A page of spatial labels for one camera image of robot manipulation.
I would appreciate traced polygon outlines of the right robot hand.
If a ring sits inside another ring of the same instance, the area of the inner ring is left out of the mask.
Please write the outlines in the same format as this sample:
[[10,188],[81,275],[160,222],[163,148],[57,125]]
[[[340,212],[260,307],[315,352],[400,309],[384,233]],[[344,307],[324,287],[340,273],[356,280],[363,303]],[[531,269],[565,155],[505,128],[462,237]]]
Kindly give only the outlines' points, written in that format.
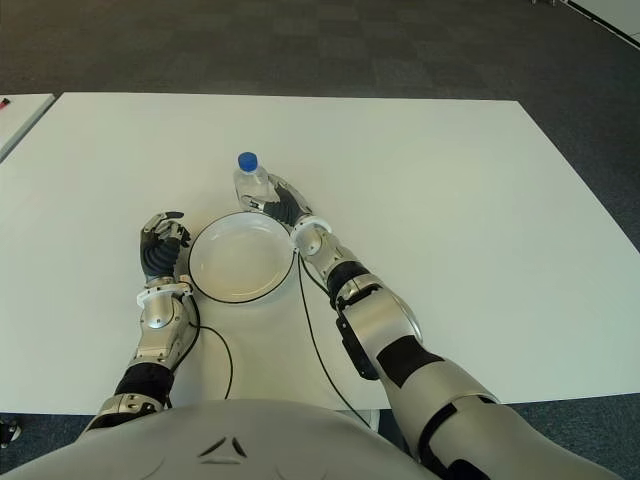
[[266,198],[241,194],[239,203],[245,210],[264,214],[289,229],[313,214],[306,199],[293,185],[275,174],[268,174],[267,178],[273,195]]

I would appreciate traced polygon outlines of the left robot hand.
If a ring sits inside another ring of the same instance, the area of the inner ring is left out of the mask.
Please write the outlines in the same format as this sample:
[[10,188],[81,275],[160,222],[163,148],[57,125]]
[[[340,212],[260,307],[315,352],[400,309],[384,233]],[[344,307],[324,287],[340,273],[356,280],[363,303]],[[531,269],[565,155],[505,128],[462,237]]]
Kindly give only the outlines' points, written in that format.
[[173,277],[176,263],[190,246],[191,234],[180,222],[183,212],[166,211],[153,215],[140,231],[140,264],[147,282]]

